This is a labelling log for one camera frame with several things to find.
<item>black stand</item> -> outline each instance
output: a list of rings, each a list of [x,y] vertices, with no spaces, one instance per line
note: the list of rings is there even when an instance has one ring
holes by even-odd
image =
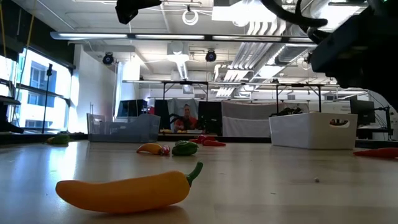
[[[47,98],[49,97],[49,83],[50,83],[51,75],[52,75],[52,64],[50,64],[49,69],[47,69],[47,89],[45,90],[45,103],[44,103],[44,117],[43,117],[42,134],[44,134],[44,128],[45,128],[45,112],[47,110]]]

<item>computer monitor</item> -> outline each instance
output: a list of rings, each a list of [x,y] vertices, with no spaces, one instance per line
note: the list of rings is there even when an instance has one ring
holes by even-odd
[[[374,102],[350,99],[351,113],[358,115],[358,125],[367,125],[376,122]]]

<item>pepper stem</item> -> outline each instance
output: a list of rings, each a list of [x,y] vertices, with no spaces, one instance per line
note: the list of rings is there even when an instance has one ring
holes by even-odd
[[[203,168],[203,163],[198,162],[195,169],[190,174],[185,175],[190,187],[192,186],[192,181],[195,180],[196,177],[198,177],[202,168]]]

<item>table surface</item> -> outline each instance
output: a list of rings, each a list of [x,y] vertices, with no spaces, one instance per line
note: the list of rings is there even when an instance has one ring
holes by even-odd
[[[190,157],[137,154],[137,147],[87,141],[2,146],[0,223],[397,223],[396,161],[270,144],[201,146]],[[55,193],[59,180],[189,173],[197,161],[204,167],[189,196],[161,210],[107,215],[75,208]]]

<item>ceiling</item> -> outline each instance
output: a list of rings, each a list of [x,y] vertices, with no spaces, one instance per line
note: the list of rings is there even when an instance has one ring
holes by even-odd
[[[14,0],[25,10],[34,13],[41,21],[60,32],[122,32],[122,33],[175,33],[175,34],[245,34],[248,26],[237,27],[232,22],[212,21],[211,16],[199,14],[199,20],[194,26],[188,26],[182,21],[183,11],[167,11],[165,16],[160,7],[143,9],[129,25],[120,24],[114,10],[114,5],[100,2],[76,2],[75,0],[37,0],[33,10],[34,0]],[[200,0],[200,10],[212,11],[213,0]],[[311,0],[303,0],[305,6]],[[185,6],[164,6],[166,10],[186,9]],[[168,76],[172,70],[176,70],[175,63],[168,61],[167,41],[143,41],[143,40],[91,40],[80,42],[85,45],[85,51],[97,60],[102,60],[105,52],[96,52],[96,46],[134,46],[145,64],[141,66],[141,73],[146,77]],[[187,68],[194,71],[212,72],[217,62],[230,63],[234,60],[241,43],[227,42],[189,42],[191,61],[187,62]],[[205,62],[208,49],[214,49],[217,53],[216,63]],[[114,56],[120,60],[128,60],[129,52],[114,52]],[[302,58],[294,62],[296,67],[287,67],[278,75],[282,82],[327,82],[329,79],[322,73],[313,73],[311,69],[304,70]]]

